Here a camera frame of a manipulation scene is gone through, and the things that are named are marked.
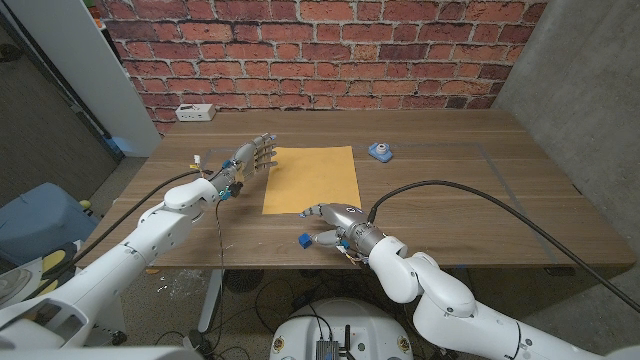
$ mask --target black cable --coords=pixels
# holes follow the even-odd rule
[[[322,316],[315,315],[315,314],[301,314],[301,315],[290,316],[288,320],[302,318],[302,317],[314,317],[314,318],[317,318],[317,319],[320,319],[320,320],[324,321],[324,323],[329,328],[329,341],[333,341],[333,331],[331,330],[331,326],[329,325],[329,322],[327,322],[327,320],[325,320],[325,318],[323,318]]]
[[[318,322],[318,329],[320,329],[320,340],[324,340],[324,334],[322,334],[322,326],[320,325],[320,319],[318,318],[318,313],[316,312],[316,309],[313,308],[313,305],[311,305],[311,303],[309,303],[309,307],[311,308],[311,311],[313,311],[313,314],[316,316],[316,321]]]
[[[60,276],[62,276],[62,274],[64,274],[69,269],[71,269],[73,266],[75,266],[75,264],[77,264],[78,261],[82,260],[82,258],[84,258],[96,246],[98,246],[98,244],[100,244],[102,242],[102,240],[104,240],[109,234],[111,234],[111,232],[113,230],[115,230],[115,228],[117,228],[118,225],[120,225],[127,217],[129,217],[129,215],[131,215],[134,211],[136,211],[142,204],[144,204],[144,202],[147,201],[151,196],[153,196],[156,192],[158,192],[158,190],[162,189],[164,186],[166,186],[169,183],[172,183],[172,182],[174,182],[176,180],[182,179],[183,177],[187,177],[189,175],[199,174],[199,173],[200,173],[200,170],[187,171],[187,172],[182,173],[180,175],[174,176],[171,179],[169,179],[169,180],[163,182],[162,184],[156,186],[145,197],[143,197],[140,201],[138,201],[135,205],[133,205],[133,207],[131,207],[131,209],[129,209],[129,211],[124,213],[124,215],[122,215],[118,220],[116,220],[116,222],[114,222],[111,226],[109,226],[109,228],[107,230],[105,230],[105,232],[102,233],[102,235],[100,235],[96,239],[96,241],[94,241],[91,245],[87,246],[80,254],[78,254],[78,256],[76,256],[73,260],[71,260],[65,266],[63,266],[56,273],[55,276],[53,276],[52,278],[47,280],[44,284],[40,285],[31,294],[29,294],[29,296],[27,296],[24,300],[33,299],[38,294],[40,294],[44,289],[49,287],[49,285],[53,284],[54,281],[58,280],[60,278]]]
[[[160,342],[160,340],[162,340],[162,338],[163,338],[163,337],[165,337],[165,336],[167,336],[167,335],[169,335],[169,334],[176,334],[176,335],[180,335],[180,338],[184,338],[184,335],[182,335],[182,333],[181,333],[181,332],[171,330],[171,331],[167,331],[166,333],[164,333],[164,334],[160,335],[160,337],[158,338],[158,340],[156,340],[156,342],[155,342],[153,345],[158,345],[158,343]]]
[[[511,206],[505,204],[504,202],[494,198],[493,196],[491,196],[491,195],[489,195],[489,194],[487,194],[485,192],[482,192],[480,190],[474,189],[472,187],[469,187],[469,186],[466,186],[466,185],[462,185],[462,184],[458,184],[458,183],[454,183],[454,182],[450,182],[450,181],[444,181],[444,180],[426,180],[426,181],[419,181],[419,182],[416,182],[416,183],[413,183],[413,184],[405,185],[403,187],[400,187],[398,189],[395,189],[395,190],[387,193],[386,195],[381,197],[378,201],[376,201],[376,203],[371,207],[371,210],[369,212],[369,216],[367,217],[367,221],[369,223],[373,224],[373,222],[376,219],[376,212],[378,211],[378,206],[380,206],[380,204],[385,202],[390,197],[395,196],[395,195],[397,195],[397,194],[399,194],[399,193],[401,193],[403,191],[407,191],[409,189],[413,189],[413,188],[420,187],[420,186],[428,186],[428,185],[442,185],[442,186],[448,186],[448,187],[464,190],[464,191],[470,192],[472,194],[478,195],[481,198],[489,200],[492,203],[494,203],[494,204],[498,205],[499,207],[503,208],[508,213],[510,213],[511,215],[513,215],[516,218],[518,218],[518,220],[522,221],[527,226],[529,226],[530,228],[535,230],[535,232],[540,234],[542,237],[547,239],[547,241],[549,241],[553,246],[558,248],[558,250],[562,251],[563,254],[565,254],[567,257],[569,257],[571,260],[573,260],[581,268],[583,268],[585,271],[587,271],[591,276],[596,278],[596,280],[598,280],[607,289],[611,290],[611,292],[613,292],[617,297],[622,299],[622,301],[627,303],[627,305],[631,306],[631,308],[633,308],[636,312],[640,313],[640,305],[637,302],[635,302],[627,294],[622,292],[622,290],[618,289],[609,280],[607,280],[607,279],[603,278],[602,276],[600,276],[600,274],[598,274],[589,265],[587,265],[587,263],[582,261],[582,259],[580,259],[576,254],[571,252],[571,250],[569,250],[564,245],[562,245],[562,243],[560,243],[558,240],[556,240],[553,236],[549,235],[546,231],[542,230],[538,225],[534,224],[526,216],[520,214],[518,211],[513,209]]]

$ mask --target wooden table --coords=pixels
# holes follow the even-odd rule
[[[625,241],[526,131],[509,113],[497,110],[219,113],[213,122],[178,123],[88,242],[157,184],[187,171],[194,154],[206,158],[207,168],[217,169],[239,145],[265,132],[278,135],[282,147],[351,145],[365,211],[402,185],[427,179],[455,181],[507,202],[589,264],[635,262]],[[389,163],[368,155],[367,147],[374,142],[391,145],[394,157]],[[321,220],[262,215],[267,175],[260,173],[245,184],[240,197],[220,205],[225,268],[352,267],[337,251],[318,246],[303,250],[298,245],[300,234],[328,229]],[[163,195],[161,191],[134,212],[81,265],[124,239],[142,212]],[[400,194],[379,208],[376,225],[406,243],[410,253],[425,251],[442,266],[573,265],[504,210],[457,189],[423,187]],[[189,239],[155,266],[219,267],[213,211],[207,211]]]

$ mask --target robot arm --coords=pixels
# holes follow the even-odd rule
[[[155,259],[183,243],[203,207],[237,196],[241,181],[276,165],[275,137],[241,146],[210,179],[169,190],[145,212],[138,227],[64,286],[0,311],[0,349],[72,348],[84,345],[99,312]]]
[[[301,217],[308,215],[319,215],[336,226],[331,230],[337,239],[334,244],[322,242],[328,236],[311,236],[311,240],[325,246],[355,244],[357,255],[369,264],[393,301],[408,303],[421,296],[413,323],[422,337],[437,346],[494,360],[602,358],[476,301],[466,285],[440,270],[429,255],[418,252],[407,257],[405,244],[367,223],[356,207],[318,204]]]

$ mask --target floor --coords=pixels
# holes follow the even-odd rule
[[[104,214],[109,209],[143,163],[144,159],[123,160],[90,199],[96,214]],[[623,235],[638,248],[634,245],[640,241],[640,234]],[[598,270],[632,298],[640,299],[637,265],[623,276],[617,276],[621,270]],[[595,281],[580,270],[573,276],[550,276],[543,269],[451,271],[472,288],[478,301],[585,350],[607,354],[640,344],[640,316],[602,286],[594,286]],[[275,329],[294,311],[291,302],[295,297],[317,288],[314,300],[328,296],[360,297],[394,314],[410,336],[416,359],[428,359],[429,344],[412,333],[401,308],[386,300],[378,283],[368,275],[362,271],[302,274],[297,270],[268,270],[253,291],[233,293],[225,288],[222,310],[217,312],[211,326],[215,329],[222,316],[224,323],[216,354],[224,359],[268,358],[272,334],[258,320],[254,309],[260,289],[264,287],[258,299],[260,313],[266,325]],[[209,276],[204,270],[186,269],[140,275],[122,296],[129,336],[125,345],[149,346],[156,342],[180,345],[180,335],[170,333],[159,337],[167,331],[186,334],[196,328]],[[414,307],[415,304],[410,304],[408,312]],[[218,332],[212,331],[206,336],[215,343]],[[239,348],[224,352],[237,346],[247,354]],[[459,359],[478,357],[461,354]]]

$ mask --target white power strip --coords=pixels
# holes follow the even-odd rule
[[[181,104],[176,110],[180,121],[211,121],[215,114],[211,104]]]

